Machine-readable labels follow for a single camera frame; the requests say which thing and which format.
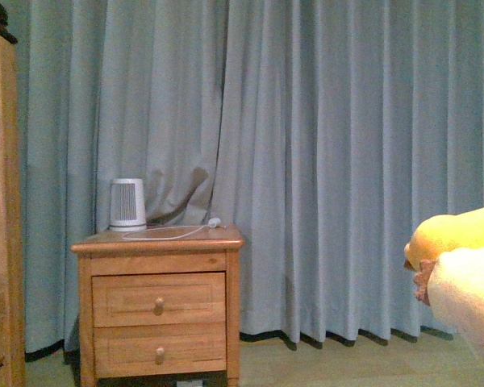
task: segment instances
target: white space heater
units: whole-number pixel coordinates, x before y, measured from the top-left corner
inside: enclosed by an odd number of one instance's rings
[[[147,228],[142,179],[111,181],[110,230],[140,231]]]

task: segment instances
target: curtain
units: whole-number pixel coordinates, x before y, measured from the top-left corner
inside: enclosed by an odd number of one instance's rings
[[[484,205],[484,1],[230,2],[212,211],[238,224],[242,331],[452,331],[403,248]]]
[[[69,246],[94,232],[105,4],[3,2],[19,37],[26,352],[61,340],[78,345],[77,260]]]
[[[484,0],[3,4],[27,352],[77,347],[69,246],[108,226],[116,177],[144,179],[151,222],[240,227],[245,333],[449,330],[403,246],[484,205]]]
[[[108,2],[98,120],[98,229],[111,179],[144,179],[149,222],[199,224],[215,176],[226,2]]]

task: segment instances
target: yellow pillow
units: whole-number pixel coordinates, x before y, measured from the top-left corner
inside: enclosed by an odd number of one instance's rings
[[[484,207],[422,222],[405,246],[405,267],[419,271],[421,260],[437,260],[456,248],[484,248]]]

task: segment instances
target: heater grille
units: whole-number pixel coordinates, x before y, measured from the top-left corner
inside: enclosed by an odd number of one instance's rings
[[[111,186],[113,220],[136,220],[136,190],[134,184],[113,184]]]

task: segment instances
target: floor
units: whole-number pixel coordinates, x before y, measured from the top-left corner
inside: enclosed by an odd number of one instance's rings
[[[468,345],[434,331],[417,343],[393,335],[388,342],[360,335],[354,345],[327,339],[322,348],[279,339],[241,346],[240,387],[484,387],[484,368]],[[207,386],[222,386],[222,372],[208,374]],[[199,378],[204,375],[186,376]],[[107,379],[101,387],[167,387],[171,377]],[[27,364],[27,387],[78,386],[78,359],[61,351]]]

